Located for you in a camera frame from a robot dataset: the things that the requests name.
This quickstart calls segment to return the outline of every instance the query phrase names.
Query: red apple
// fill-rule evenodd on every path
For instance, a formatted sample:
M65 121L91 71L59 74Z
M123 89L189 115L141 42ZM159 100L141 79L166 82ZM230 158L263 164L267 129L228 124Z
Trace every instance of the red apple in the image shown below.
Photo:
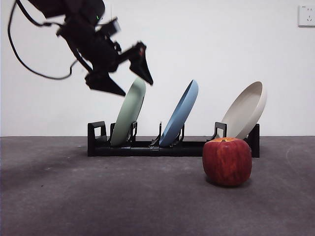
M236 138L218 138L203 147L203 169L216 184L237 186L251 176L252 154L248 144Z

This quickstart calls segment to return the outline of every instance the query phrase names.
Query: white plate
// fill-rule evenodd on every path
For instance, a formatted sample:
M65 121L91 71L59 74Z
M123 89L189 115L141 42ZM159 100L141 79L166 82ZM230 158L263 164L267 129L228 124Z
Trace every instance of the white plate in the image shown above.
M249 85L233 102L222 123L227 124L227 137L244 139L257 124L267 100L267 92L260 81Z
M171 145L176 137L179 135L186 119L188 118L190 111L196 101L198 95L198 84L195 80L192 80L184 92L181 100L177 104L171 119L166 125L166 128L160 138L159 145L166 147Z
M111 146L120 146L128 139L130 126L136 122L146 94L145 82L137 78L125 96L113 130Z

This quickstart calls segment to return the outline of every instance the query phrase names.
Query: wall socket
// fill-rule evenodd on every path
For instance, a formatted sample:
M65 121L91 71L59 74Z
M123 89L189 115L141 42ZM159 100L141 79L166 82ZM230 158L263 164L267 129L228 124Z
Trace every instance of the wall socket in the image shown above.
M299 6L299 26L315 27L315 5Z

